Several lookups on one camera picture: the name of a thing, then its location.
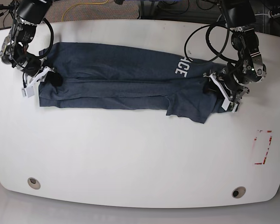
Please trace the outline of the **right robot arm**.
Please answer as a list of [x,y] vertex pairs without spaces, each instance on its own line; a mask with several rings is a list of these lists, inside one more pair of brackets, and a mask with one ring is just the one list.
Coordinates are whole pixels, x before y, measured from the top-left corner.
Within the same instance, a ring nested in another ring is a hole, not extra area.
[[[4,64],[10,64],[23,73],[21,92],[27,98],[35,94],[34,85],[37,82],[48,80],[55,87],[63,83],[57,70],[44,64],[54,42],[53,28],[45,18],[52,3],[52,0],[13,0],[8,5],[8,12],[11,14],[13,23],[2,44],[0,58]],[[37,25],[42,22],[50,31],[49,47],[44,53],[36,56],[28,52],[28,47],[34,39]]]

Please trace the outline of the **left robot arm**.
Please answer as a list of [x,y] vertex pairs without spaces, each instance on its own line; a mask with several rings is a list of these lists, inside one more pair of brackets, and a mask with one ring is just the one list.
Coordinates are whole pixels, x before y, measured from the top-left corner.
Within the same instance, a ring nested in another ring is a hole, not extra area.
[[[240,99],[250,92],[249,83],[261,82],[266,77],[266,66],[259,51],[259,39],[251,24],[256,18],[248,0],[216,0],[223,21],[210,25],[206,32],[206,43],[210,50],[227,62],[220,71],[204,73],[224,97],[222,108],[236,112]],[[224,27],[231,34],[231,44],[238,53],[238,60],[229,59],[217,52],[210,43],[210,32],[216,26]]]

